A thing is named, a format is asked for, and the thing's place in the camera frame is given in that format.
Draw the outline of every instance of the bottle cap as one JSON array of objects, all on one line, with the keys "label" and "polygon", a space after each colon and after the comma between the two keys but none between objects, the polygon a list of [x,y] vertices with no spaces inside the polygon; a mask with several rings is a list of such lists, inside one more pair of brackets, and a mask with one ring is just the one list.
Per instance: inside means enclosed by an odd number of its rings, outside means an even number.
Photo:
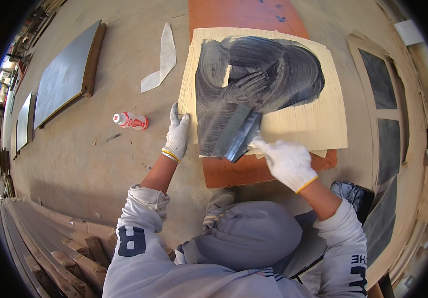
[{"label": "bottle cap", "polygon": [[113,116],[113,122],[118,123],[119,125],[124,124],[126,122],[125,113],[115,114],[115,116]]}]

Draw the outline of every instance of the white cotton glove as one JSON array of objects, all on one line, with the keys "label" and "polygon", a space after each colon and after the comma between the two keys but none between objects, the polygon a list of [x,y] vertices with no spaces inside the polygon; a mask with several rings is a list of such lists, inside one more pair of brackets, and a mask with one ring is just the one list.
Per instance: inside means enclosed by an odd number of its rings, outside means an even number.
[{"label": "white cotton glove", "polygon": [[169,126],[168,134],[166,135],[166,145],[163,147],[162,152],[167,157],[173,159],[177,163],[186,154],[187,149],[187,132],[191,118],[188,114],[184,114],[182,119],[178,118],[178,103],[172,105],[171,108],[171,125]]},{"label": "white cotton glove", "polygon": [[251,147],[265,153],[267,166],[272,176],[298,193],[318,175],[311,166],[312,158],[305,146],[300,143],[289,143],[278,140],[274,145],[256,136]]}]

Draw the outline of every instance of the red and white bottle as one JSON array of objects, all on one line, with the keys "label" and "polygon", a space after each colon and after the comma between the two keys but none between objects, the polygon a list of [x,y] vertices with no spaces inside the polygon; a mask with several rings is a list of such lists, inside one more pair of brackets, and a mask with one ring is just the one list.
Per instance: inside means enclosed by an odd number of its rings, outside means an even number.
[{"label": "red and white bottle", "polygon": [[113,121],[118,123],[122,128],[132,127],[137,130],[145,130],[149,124],[148,118],[137,116],[130,112],[115,114]]}]

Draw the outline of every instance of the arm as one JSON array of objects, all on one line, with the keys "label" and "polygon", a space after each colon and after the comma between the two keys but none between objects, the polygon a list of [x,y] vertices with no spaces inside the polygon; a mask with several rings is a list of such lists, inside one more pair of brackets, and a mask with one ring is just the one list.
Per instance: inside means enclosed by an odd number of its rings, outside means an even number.
[{"label": "arm", "polygon": [[317,213],[319,220],[332,217],[342,203],[342,199],[332,193],[320,180],[315,179],[299,191]]},{"label": "arm", "polygon": [[150,280],[175,268],[164,251],[164,241],[155,233],[166,220],[166,191],[187,148],[189,116],[180,121],[177,104],[171,109],[167,143],[150,173],[128,190],[126,205],[116,225],[118,241],[103,287],[104,297],[134,294]]},{"label": "arm", "polygon": [[365,297],[366,237],[353,206],[317,179],[303,145],[284,141],[270,145],[257,137],[251,146],[265,153],[272,176],[302,195],[317,213],[313,227],[330,247],[323,257],[319,294]]},{"label": "arm", "polygon": [[146,187],[155,190],[160,190],[163,194],[168,191],[169,183],[178,163],[171,158],[161,154],[151,171],[143,179],[139,187]]}]

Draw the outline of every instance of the concrete floor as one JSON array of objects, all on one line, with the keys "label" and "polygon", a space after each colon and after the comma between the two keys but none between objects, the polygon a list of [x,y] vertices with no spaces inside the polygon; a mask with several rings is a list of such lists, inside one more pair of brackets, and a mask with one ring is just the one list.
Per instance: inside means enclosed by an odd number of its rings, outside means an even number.
[{"label": "concrete floor", "polygon": [[[331,51],[345,103],[348,148],[338,150],[337,167],[319,173],[320,179],[326,185],[348,180],[372,188],[372,130],[346,37],[352,30],[359,30],[389,53],[396,54],[402,51],[392,37],[396,33],[390,30],[385,15],[373,0],[341,3],[292,0],[292,3],[310,39]],[[63,214],[115,225],[129,186],[141,182],[165,143],[169,110],[178,99],[189,47],[186,0],[67,1],[38,41],[16,95],[12,117],[7,115],[5,121],[10,132],[28,93],[37,92],[47,65],[99,19],[108,29],[93,97],[74,100],[43,130],[35,131],[33,142],[12,162],[12,177],[19,197],[40,199],[47,208]],[[161,86],[139,93],[141,79],[158,70],[160,38],[166,21],[171,23],[173,31],[177,65]],[[112,116],[123,111],[146,115],[150,127],[142,132],[118,127]],[[118,133],[122,135],[108,141]],[[9,149],[10,133],[5,133],[2,145]],[[414,156],[415,163],[419,163],[419,156]],[[205,187],[197,145],[189,145],[168,189],[171,202],[160,233],[168,247],[175,248],[202,232],[205,206],[214,191]],[[272,200],[287,206],[295,215],[311,210],[305,200],[277,181],[243,186],[241,197]],[[406,219],[408,226],[414,215],[408,214]],[[396,254],[391,253],[391,258],[398,253],[399,248]],[[381,277],[380,273],[369,275],[369,281]]]}]

